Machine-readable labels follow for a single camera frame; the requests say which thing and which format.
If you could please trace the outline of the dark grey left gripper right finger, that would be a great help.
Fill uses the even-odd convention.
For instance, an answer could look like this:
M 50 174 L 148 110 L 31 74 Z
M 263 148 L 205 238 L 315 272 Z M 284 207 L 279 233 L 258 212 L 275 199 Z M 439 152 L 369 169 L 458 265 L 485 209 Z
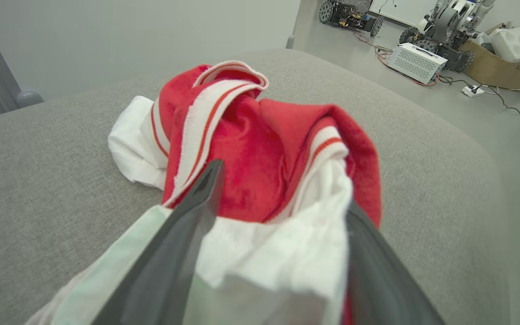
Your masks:
M 425 292 L 357 202 L 345 216 L 349 258 L 345 316 L 352 325 L 443 325 Z

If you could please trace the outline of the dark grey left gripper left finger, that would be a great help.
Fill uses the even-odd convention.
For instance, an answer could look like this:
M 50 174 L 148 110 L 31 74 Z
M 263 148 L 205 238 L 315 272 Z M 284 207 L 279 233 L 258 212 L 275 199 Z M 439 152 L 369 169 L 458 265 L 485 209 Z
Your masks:
M 222 160 L 208 163 L 103 305 L 93 324 L 182 323 L 202 240 L 217 219 L 224 173 Z

